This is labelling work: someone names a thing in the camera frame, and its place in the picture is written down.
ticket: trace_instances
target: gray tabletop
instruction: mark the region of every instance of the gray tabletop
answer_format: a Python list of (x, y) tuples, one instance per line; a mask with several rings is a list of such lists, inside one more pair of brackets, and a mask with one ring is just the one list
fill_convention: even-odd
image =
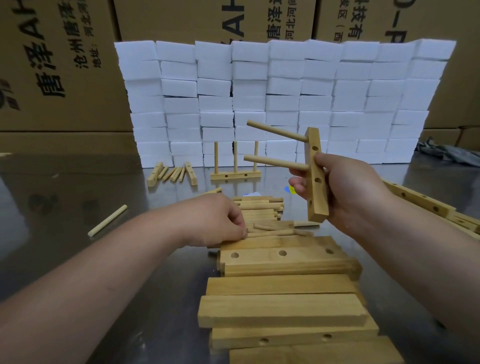
[[(392, 182), (480, 218), (480, 171), (416, 155), (409, 165), (374, 166)], [(22, 157), (0, 161), (0, 300), (41, 277), (126, 220), (153, 208), (221, 186), (229, 197), (259, 192), (283, 197), (283, 219), (306, 219), (305, 202), (286, 192), (289, 174), (260, 167), (262, 178), (211, 183), (212, 169), (195, 168), (198, 187), (158, 183), (147, 188), (151, 169), (138, 158)], [(90, 239), (87, 232), (123, 204), (127, 211)], [(363, 265), (360, 288), (368, 310), (408, 363), (473, 363), (469, 351), (441, 328), (351, 238), (328, 222), (316, 235), (332, 235)], [(89, 363), (228, 363), (228, 353), (210, 354), (208, 330), (197, 310), (216, 261), (206, 249), (176, 251), (140, 289), (102, 340)]]

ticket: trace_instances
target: hand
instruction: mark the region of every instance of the hand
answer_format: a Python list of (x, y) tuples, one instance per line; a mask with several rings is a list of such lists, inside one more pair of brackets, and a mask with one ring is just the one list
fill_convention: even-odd
[[(315, 162), (326, 168), (330, 208), (328, 221), (349, 236), (356, 234), (358, 224), (364, 223), (363, 214), (370, 208), (392, 200), (393, 195), (365, 162), (325, 153), (317, 153)], [(298, 177), (292, 177), (288, 182), (298, 195), (306, 199), (306, 172), (292, 169), (290, 172)]]
[(222, 193), (204, 194), (157, 211), (180, 237), (180, 246), (208, 247), (247, 237), (240, 208)]

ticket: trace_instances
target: cardboard box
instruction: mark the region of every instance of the cardboard box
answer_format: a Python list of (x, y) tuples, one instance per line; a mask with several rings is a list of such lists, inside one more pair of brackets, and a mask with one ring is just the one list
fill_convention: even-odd
[(114, 0), (114, 3), (123, 40), (159, 39), (190, 44), (202, 40), (230, 44), (232, 40), (310, 39), (316, 1), (296, 1), (296, 5), (269, 0)]
[(462, 130), (457, 146), (468, 150), (480, 151), (480, 128), (466, 128)]
[(459, 137), (461, 132), (460, 129), (423, 129), (420, 135), (420, 141), (424, 142), (429, 137), (432, 137), (435, 144), (454, 146), (457, 144), (457, 141), (460, 142)]
[[(480, 97), (480, 51), (475, 46), (480, 42), (480, 23), (477, 21), (480, 2), (465, 0), (460, 5), (446, 0), (370, 1), (362, 5), (367, 9), (363, 13), (365, 18), (361, 22), (355, 19), (352, 22), (353, 7), (357, 4), (350, 1), (349, 6), (341, 7), (337, 0), (323, 0), (317, 7), (314, 38), (330, 42), (360, 40), (381, 43), (407, 43), (420, 38), (456, 40), (455, 50), (430, 104), (425, 126), (480, 125), (480, 103), (476, 102)], [(385, 56), (386, 51), (386, 47), (380, 47), (376, 61), (391, 61), (393, 58)], [(402, 53), (412, 56), (408, 49)]]
[(109, 1), (72, 2), (78, 31), (56, 3), (20, 3), (0, 4), (0, 130), (131, 132)]
[(132, 132), (2, 132), (0, 145), (15, 154), (138, 155)]

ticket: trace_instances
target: person's right arm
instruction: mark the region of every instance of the person's right arm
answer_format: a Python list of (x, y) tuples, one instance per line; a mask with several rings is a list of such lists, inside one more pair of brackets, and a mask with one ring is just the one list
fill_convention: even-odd
[[(368, 164), (317, 153), (330, 188), (329, 221), (449, 329), (480, 341), (480, 242), (384, 186)], [(291, 170), (305, 197), (304, 172)]]

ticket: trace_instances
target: stack of white blocks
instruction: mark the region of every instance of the stack of white blocks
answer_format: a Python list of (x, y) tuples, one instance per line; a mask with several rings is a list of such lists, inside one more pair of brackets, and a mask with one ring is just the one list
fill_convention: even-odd
[(368, 163), (408, 163), (454, 41), (405, 44), (116, 43), (142, 165), (233, 165), (244, 154), (304, 162), (304, 144), (246, 126), (305, 134), (322, 150)]

